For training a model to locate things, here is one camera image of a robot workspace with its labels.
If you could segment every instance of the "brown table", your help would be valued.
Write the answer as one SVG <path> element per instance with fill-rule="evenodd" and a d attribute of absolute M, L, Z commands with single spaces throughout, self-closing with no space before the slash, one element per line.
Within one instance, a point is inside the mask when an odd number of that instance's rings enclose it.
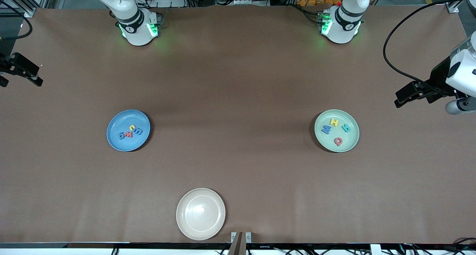
<path fill-rule="evenodd" d="M 42 87 L 8 77 L 1 94 L 0 241 L 191 242 L 180 198 L 208 187 L 226 204 L 209 242 L 450 243 L 476 235 L 475 115 L 449 99 L 396 109 L 410 80 L 382 58 L 387 34 L 415 7 L 371 7 L 357 37 L 335 45 L 290 7 L 170 9 L 162 36 L 129 45 L 107 10 L 41 9 L 15 51 Z M 433 7 L 388 46 L 427 79 L 464 38 Z M 148 144 L 112 149 L 110 119 L 151 116 Z M 329 153 L 312 126 L 342 109 L 358 145 Z"/>

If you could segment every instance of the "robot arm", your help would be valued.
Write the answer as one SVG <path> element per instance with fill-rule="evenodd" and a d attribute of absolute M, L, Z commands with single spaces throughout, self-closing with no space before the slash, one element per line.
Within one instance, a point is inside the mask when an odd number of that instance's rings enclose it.
<path fill-rule="evenodd" d="M 476 16 L 476 0 L 466 0 Z M 428 103 L 454 96 L 446 104 L 448 114 L 466 114 L 476 111 L 476 32 L 451 51 L 450 55 L 433 68 L 430 79 L 424 84 L 413 81 L 396 92 L 397 108 L 416 99 L 427 99 Z"/>
<path fill-rule="evenodd" d="M 342 0 L 340 6 L 332 6 L 323 13 L 329 18 L 321 19 L 326 22 L 321 26 L 321 33 L 334 43 L 345 44 L 350 42 L 358 33 L 370 0 Z"/>
<path fill-rule="evenodd" d="M 100 0 L 114 14 L 119 28 L 129 43 L 143 46 L 158 36 L 161 15 L 148 9 L 139 9 L 134 0 Z"/>

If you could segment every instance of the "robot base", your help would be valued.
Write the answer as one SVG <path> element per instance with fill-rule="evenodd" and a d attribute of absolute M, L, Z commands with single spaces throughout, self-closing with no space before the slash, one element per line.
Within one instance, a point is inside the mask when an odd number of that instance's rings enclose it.
<path fill-rule="evenodd" d="M 335 11 L 338 9 L 338 6 L 332 6 L 329 9 L 323 11 L 324 15 L 330 16 L 327 20 L 327 24 L 324 24 L 320 27 L 320 32 L 323 36 L 329 38 L 334 43 L 345 44 L 349 43 L 350 40 L 358 33 L 359 24 L 355 25 L 353 29 L 346 31 L 340 24 L 334 19 Z"/>
<path fill-rule="evenodd" d="M 141 9 L 144 13 L 144 22 L 139 26 L 135 33 L 128 33 L 120 27 L 122 36 L 134 46 L 144 46 L 160 34 L 162 24 L 162 14 L 150 12 L 148 9 Z"/>

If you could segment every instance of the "plate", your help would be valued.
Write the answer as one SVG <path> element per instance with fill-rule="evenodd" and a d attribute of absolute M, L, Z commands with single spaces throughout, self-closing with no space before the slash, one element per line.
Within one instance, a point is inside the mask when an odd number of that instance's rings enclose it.
<path fill-rule="evenodd" d="M 109 122 L 106 137 L 112 148 L 129 152 L 141 147 L 150 134 L 148 117 L 138 110 L 122 111 Z"/>
<path fill-rule="evenodd" d="M 187 192 L 177 206 L 177 225 L 193 240 L 206 240 L 218 233 L 225 222 L 225 204 L 213 190 L 197 188 Z"/>
<path fill-rule="evenodd" d="M 337 109 L 327 110 L 318 116 L 314 133 L 322 146 L 336 153 L 354 148 L 360 135 L 356 120 Z"/>

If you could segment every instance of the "light green plate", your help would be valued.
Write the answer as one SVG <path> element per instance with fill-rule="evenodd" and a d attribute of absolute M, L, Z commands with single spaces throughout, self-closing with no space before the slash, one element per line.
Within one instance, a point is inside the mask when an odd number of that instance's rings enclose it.
<path fill-rule="evenodd" d="M 338 121 L 337 126 L 335 126 L 335 122 L 331 123 L 333 119 Z M 345 111 L 337 109 L 327 110 L 318 116 L 314 124 L 314 133 L 322 146 L 336 153 L 354 148 L 360 135 L 356 120 Z"/>

